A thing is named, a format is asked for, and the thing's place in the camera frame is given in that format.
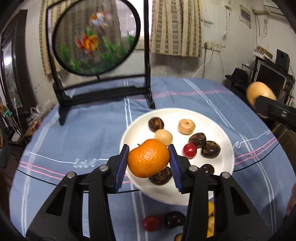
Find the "person's right hand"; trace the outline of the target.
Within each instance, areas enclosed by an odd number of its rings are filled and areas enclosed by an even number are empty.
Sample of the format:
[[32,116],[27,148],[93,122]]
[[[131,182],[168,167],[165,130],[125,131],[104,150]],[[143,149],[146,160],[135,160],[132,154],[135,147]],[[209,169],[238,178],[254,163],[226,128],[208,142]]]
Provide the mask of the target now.
[[289,215],[296,204],[296,184],[292,188],[292,194],[287,205],[287,215]]

